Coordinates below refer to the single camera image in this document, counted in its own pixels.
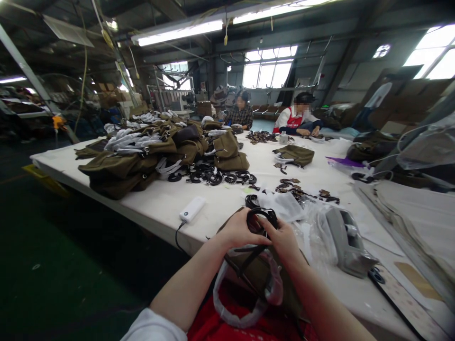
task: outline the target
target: hair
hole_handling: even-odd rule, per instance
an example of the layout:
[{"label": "hair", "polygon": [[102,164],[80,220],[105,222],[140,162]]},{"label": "hair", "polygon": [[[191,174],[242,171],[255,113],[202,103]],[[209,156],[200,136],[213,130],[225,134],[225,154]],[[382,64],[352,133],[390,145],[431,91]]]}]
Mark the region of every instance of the hair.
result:
[{"label": "hair", "polygon": [[296,103],[313,103],[314,100],[314,96],[309,92],[301,92],[294,98],[294,102]]},{"label": "hair", "polygon": [[245,91],[245,90],[241,90],[237,96],[236,96],[236,101],[238,98],[241,98],[242,100],[245,101],[245,103],[248,103],[248,101],[250,100],[250,93],[248,91]]}]

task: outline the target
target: purple paper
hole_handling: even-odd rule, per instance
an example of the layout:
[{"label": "purple paper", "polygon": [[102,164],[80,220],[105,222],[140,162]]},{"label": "purple paper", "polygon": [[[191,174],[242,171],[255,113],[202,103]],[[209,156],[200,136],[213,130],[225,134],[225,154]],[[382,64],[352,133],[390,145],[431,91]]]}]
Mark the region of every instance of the purple paper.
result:
[{"label": "purple paper", "polygon": [[347,158],[344,158],[344,159],[340,159],[340,158],[332,158],[332,157],[328,157],[326,156],[327,159],[331,159],[333,161],[336,161],[338,163],[341,163],[345,166],[352,166],[352,167],[360,167],[360,168],[363,168],[364,166],[361,164],[361,163],[358,163],[358,162],[355,162],[355,161],[352,161],[352,160],[349,160]]}]

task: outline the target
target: plaid shirt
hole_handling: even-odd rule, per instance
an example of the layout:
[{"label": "plaid shirt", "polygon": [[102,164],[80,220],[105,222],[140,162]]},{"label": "plaid shirt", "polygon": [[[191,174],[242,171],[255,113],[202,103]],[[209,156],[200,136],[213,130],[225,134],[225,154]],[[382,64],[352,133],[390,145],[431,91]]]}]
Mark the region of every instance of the plaid shirt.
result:
[{"label": "plaid shirt", "polygon": [[238,110],[238,106],[234,105],[230,109],[224,121],[226,124],[229,124],[229,122],[231,122],[231,125],[240,124],[247,126],[247,129],[250,130],[251,126],[253,125],[253,110],[248,104],[246,104],[245,108],[242,110]]}]

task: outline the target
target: hand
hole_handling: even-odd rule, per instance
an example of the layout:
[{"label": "hand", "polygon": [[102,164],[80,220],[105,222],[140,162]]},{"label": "hand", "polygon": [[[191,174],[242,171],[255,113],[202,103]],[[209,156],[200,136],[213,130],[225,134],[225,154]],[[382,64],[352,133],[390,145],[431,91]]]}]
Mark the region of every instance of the hand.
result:
[{"label": "hand", "polygon": [[251,233],[246,225],[246,215],[251,211],[244,208],[235,213],[227,222],[226,226],[216,235],[221,241],[226,243],[229,249],[239,248],[247,244],[271,245],[272,242],[264,236]]},{"label": "hand", "polygon": [[259,220],[283,263],[293,262],[302,256],[294,231],[287,222],[278,218],[279,228],[276,230],[267,219],[259,217]]},{"label": "hand", "polygon": [[297,134],[302,136],[309,136],[311,132],[308,129],[297,129]]},{"label": "hand", "polygon": [[319,126],[316,126],[316,128],[313,129],[313,132],[311,133],[311,136],[319,136]]}]

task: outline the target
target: floor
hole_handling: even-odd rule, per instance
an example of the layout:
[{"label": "floor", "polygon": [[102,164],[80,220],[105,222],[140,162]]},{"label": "floor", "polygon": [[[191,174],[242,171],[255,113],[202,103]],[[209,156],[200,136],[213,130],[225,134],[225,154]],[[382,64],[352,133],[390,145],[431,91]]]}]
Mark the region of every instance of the floor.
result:
[{"label": "floor", "polygon": [[[273,122],[255,120],[252,130],[261,129]],[[189,257],[80,193],[62,199],[21,169],[50,149],[54,139],[0,144],[0,339],[119,340]]]}]

